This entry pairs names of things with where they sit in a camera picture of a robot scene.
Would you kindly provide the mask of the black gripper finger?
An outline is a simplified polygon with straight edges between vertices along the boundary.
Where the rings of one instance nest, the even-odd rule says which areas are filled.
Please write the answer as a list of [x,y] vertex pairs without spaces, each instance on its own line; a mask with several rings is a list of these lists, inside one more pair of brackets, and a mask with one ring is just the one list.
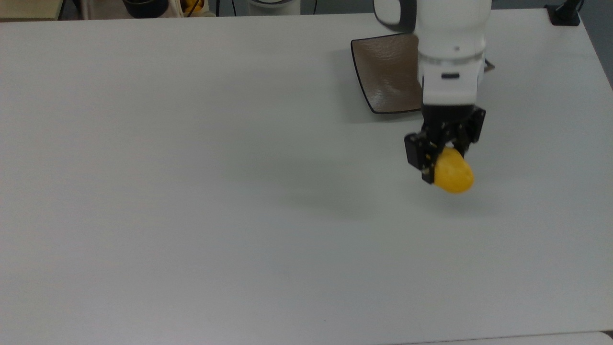
[[420,171],[423,181],[434,184],[438,147],[429,140],[425,131],[407,134],[404,144],[408,164]]
[[465,156],[471,144],[479,141],[485,116],[484,109],[474,108],[466,119],[454,125],[453,147],[462,157]]

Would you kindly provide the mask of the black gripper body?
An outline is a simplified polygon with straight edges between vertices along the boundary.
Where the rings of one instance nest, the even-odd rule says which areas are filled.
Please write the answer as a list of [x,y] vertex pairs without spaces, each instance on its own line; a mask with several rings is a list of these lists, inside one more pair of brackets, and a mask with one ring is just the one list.
[[421,105],[423,116],[422,131],[427,133],[429,140],[438,143],[446,130],[451,131],[454,125],[466,119],[474,108],[474,104],[465,105]]

